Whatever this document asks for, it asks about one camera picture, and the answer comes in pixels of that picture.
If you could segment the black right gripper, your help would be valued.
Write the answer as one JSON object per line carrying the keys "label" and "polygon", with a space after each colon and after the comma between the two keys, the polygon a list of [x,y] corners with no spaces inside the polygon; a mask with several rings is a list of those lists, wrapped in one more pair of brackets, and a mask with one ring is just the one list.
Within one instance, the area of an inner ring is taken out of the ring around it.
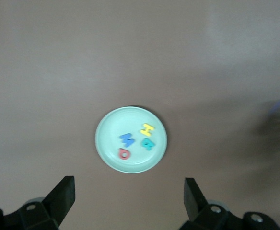
{"label": "black right gripper", "polygon": [[280,151],[280,99],[274,102],[256,128],[269,152]]}

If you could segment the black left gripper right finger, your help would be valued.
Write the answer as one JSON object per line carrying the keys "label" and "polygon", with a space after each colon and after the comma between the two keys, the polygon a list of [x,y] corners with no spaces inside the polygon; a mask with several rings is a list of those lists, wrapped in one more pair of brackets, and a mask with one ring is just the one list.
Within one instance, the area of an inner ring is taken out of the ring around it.
{"label": "black left gripper right finger", "polygon": [[208,203],[193,178],[184,181],[184,205],[189,220],[181,230],[280,230],[266,214],[246,212],[239,218],[221,205]]}

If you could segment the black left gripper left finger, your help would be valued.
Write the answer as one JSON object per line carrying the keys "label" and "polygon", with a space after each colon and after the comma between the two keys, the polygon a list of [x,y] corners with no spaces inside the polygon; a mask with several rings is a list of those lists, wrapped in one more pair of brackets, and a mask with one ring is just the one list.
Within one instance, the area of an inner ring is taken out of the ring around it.
{"label": "black left gripper left finger", "polygon": [[46,196],[27,201],[4,215],[0,209],[0,230],[58,230],[75,202],[75,178],[65,176]]}

